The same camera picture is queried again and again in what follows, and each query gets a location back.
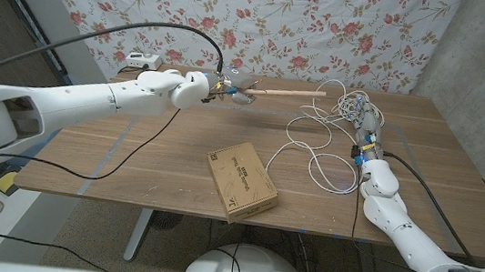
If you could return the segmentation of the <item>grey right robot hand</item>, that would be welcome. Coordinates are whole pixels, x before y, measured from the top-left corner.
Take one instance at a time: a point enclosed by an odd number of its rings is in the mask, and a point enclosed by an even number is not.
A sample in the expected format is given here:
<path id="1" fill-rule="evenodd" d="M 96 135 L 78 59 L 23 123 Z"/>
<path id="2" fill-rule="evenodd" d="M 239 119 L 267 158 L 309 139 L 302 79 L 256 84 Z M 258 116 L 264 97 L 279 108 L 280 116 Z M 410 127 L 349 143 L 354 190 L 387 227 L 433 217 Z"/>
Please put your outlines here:
<path id="1" fill-rule="evenodd" d="M 370 103 L 368 96 L 356 94 L 351 102 L 348 116 L 350 123 L 356 129 L 359 160 L 364 163 L 373 159 L 383 159 L 379 113 Z"/>

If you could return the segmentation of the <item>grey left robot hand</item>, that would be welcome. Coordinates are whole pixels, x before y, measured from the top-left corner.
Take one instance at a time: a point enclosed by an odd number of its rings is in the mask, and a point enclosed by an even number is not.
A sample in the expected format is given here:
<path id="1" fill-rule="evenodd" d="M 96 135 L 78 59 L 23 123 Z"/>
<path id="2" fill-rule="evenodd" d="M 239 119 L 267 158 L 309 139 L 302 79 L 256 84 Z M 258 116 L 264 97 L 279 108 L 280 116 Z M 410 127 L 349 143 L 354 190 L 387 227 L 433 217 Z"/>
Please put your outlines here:
<path id="1" fill-rule="evenodd" d="M 225 96 L 229 96 L 234 103 L 245 106 L 256 100 L 256 96 L 246 93 L 249 89 L 255 89 L 256 80 L 233 66 L 224 67 L 221 72 L 206 73 L 206 77 L 209 83 L 207 102 L 216 97 L 223 100 Z"/>

